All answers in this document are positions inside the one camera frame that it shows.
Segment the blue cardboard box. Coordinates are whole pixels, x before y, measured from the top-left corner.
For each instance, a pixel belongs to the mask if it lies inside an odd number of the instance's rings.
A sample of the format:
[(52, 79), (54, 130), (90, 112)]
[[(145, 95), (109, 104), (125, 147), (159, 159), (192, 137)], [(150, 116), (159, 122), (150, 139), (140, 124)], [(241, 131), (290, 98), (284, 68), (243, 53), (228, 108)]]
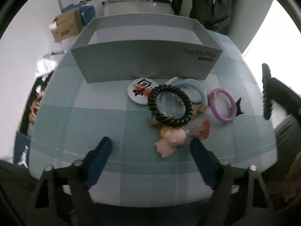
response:
[(93, 6), (85, 6), (85, 5), (82, 5), (81, 3), (70, 4), (66, 8), (62, 9), (61, 13), (67, 12), (72, 9), (79, 9), (83, 26), (87, 26), (95, 17), (94, 7)]

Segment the tan sandals pair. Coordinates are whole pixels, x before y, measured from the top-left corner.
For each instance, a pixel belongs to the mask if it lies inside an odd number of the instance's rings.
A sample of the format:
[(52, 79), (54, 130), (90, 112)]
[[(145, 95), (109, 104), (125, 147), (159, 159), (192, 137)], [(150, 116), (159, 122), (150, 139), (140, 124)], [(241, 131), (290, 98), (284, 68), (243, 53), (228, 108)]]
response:
[(33, 100), (31, 106), (30, 106), (30, 113), (29, 113), (29, 122), (31, 124), (34, 124), (35, 121), (36, 121), (36, 118), (37, 118), (37, 112), (41, 106), (41, 101), (42, 101), (42, 98), (44, 97), (45, 95), (45, 92), (42, 91), (40, 92), (36, 98)]

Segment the grey cardboard box tray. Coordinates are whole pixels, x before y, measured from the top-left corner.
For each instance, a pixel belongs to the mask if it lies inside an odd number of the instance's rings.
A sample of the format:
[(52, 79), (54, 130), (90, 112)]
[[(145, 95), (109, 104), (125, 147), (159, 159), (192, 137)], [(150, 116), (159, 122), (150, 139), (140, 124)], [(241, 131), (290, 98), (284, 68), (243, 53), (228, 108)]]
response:
[(195, 19), (132, 13), (93, 19), (71, 53), (86, 82), (96, 83), (175, 76), (204, 80), (222, 49)]

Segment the white plastic bags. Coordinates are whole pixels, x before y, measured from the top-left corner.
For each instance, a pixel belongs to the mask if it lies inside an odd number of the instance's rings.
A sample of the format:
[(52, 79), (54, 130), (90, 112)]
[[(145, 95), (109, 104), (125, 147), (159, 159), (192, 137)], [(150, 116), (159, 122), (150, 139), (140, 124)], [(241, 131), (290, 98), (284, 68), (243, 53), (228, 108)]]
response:
[(70, 49), (76, 37), (64, 39), (61, 42), (53, 42), (49, 45), (49, 53), (37, 62), (35, 76), (40, 77), (55, 70), (64, 54)]

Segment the navy jordan shoe box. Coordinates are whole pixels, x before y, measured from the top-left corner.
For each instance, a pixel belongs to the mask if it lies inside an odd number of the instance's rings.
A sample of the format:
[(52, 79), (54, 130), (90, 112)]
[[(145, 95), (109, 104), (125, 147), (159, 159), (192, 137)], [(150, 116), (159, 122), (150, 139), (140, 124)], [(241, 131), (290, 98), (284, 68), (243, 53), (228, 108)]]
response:
[(31, 138), (20, 132), (16, 132), (13, 163), (28, 168), (30, 147)]

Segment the black hanging jacket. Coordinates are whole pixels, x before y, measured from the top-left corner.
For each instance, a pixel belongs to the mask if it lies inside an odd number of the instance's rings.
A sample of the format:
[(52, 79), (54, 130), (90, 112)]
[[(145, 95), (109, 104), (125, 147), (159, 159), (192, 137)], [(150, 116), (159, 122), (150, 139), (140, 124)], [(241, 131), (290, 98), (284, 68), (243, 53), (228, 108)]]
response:
[(189, 17), (197, 20), (207, 30), (227, 35), (231, 13), (236, 0), (192, 0)]

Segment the pink pig figurine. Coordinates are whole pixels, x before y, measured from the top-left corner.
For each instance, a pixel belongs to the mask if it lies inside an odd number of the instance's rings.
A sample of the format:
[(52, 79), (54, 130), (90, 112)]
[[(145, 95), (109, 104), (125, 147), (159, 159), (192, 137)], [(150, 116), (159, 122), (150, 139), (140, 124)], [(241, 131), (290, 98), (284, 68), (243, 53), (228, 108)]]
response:
[(162, 158), (169, 157), (178, 147), (186, 144), (188, 133), (187, 129), (163, 128), (161, 139), (154, 146)]

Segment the teal checkered tablecloth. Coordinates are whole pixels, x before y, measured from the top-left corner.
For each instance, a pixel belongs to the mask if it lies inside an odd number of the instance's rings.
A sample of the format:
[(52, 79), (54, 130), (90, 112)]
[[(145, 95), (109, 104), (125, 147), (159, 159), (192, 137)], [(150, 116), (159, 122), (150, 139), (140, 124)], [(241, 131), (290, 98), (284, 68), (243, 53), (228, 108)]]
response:
[[(241, 100), (242, 115), (224, 124), (210, 110), (199, 120), (211, 122), (204, 146), (222, 164), (254, 165), (265, 171), (277, 161), (272, 123), (263, 117), (262, 93), (231, 39), (212, 33), (223, 49), (203, 82)], [(47, 85), (37, 113), (29, 155), (30, 174), (39, 178), (47, 165), (67, 167), (93, 150), (102, 137), (113, 150), (98, 183), (95, 202), (124, 207), (174, 206), (207, 199), (205, 185), (184, 145), (167, 158), (156, 151), (160, 131), (150, 127), (146, 106), (128, 97), (129, 81), (87, 84), (71, 53), (66, 53)]]

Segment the brown cardboard box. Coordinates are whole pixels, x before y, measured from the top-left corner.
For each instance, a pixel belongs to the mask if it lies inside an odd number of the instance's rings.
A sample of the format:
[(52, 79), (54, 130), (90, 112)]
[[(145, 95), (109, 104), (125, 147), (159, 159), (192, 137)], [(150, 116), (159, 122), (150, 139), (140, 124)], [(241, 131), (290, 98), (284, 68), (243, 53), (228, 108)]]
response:
[(56, 42), (77, 36), (83, 29), (81, 14), (78, 8), (68, 10), (58, 16), (49, 25)]

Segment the white round pin badge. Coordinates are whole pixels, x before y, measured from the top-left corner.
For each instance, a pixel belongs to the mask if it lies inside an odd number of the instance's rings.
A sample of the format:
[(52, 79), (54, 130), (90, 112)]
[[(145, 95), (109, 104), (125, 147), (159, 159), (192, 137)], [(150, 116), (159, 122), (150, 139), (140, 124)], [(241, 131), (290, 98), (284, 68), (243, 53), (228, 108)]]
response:
[(137, 104), (147, 105), (150, 92), (158, 86), (158, 83), (148, 78), (138, 78), (128, 85), (128, 97)]

